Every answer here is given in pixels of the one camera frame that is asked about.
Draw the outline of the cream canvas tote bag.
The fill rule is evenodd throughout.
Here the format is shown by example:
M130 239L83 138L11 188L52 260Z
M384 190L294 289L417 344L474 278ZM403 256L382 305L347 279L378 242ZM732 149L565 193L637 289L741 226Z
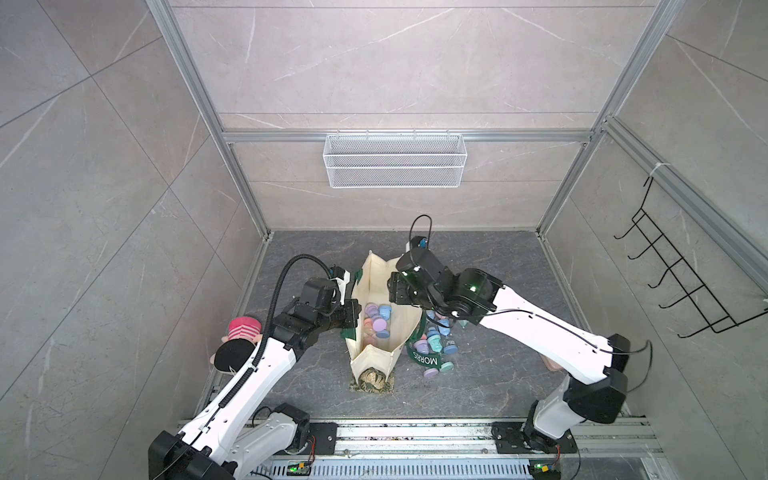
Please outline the cream canvas tote bag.
M352 371L352 388L366 393L394 390L397 361L405 354L429 380L455 370L450 321L432 310L397 305L387 281L397 261L368 254L353 278L352 298L361 305L358 325L342 331Z

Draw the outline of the pink hourglass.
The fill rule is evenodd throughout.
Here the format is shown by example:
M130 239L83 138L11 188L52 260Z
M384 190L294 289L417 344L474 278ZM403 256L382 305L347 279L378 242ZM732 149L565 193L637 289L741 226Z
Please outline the pink hourglass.
M364 347L367 345L375 345L377 342L376 332L373 328L373 320L366 318L363 321L362 326L362 344Z

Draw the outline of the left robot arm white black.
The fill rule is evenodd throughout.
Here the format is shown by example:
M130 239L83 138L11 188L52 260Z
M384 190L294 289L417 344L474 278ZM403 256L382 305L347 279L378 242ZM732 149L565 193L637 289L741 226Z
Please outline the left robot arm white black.
M277 309L291 267L303 260L323 274L307 280L298 298ZM283 404L250 432L244 429L267 394L321 333L353 328L361 306L349 297L352 275L313 255L296 255L278 276L263 336L233 379L176 434L161 432L148 449L151 479L244 479L274 454L308 441L307 413Z

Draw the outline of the purple hourglass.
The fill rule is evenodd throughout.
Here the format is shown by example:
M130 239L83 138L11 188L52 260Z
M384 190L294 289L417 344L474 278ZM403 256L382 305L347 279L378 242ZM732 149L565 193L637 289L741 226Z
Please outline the purple hourglass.
M373 328L374 328L374 321L378 317L378 307L380 305L382 305L382 304L376 304L376 303L369 302L369 303L367 303L365 305L364 310L363 310L363 313L364 313L363 321L366 318L371 318L373 320Z

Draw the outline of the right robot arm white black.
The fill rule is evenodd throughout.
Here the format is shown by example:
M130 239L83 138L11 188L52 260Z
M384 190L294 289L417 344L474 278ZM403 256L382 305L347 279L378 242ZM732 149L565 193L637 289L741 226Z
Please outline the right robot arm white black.
M554 361L566 379L534 402L520 437L530 450L551 452L572 427L611 424L628 393L627 338L581 330L524 299L500 279L476 268L453 273L430 250L413 247L389 275L390 300L502 333Z

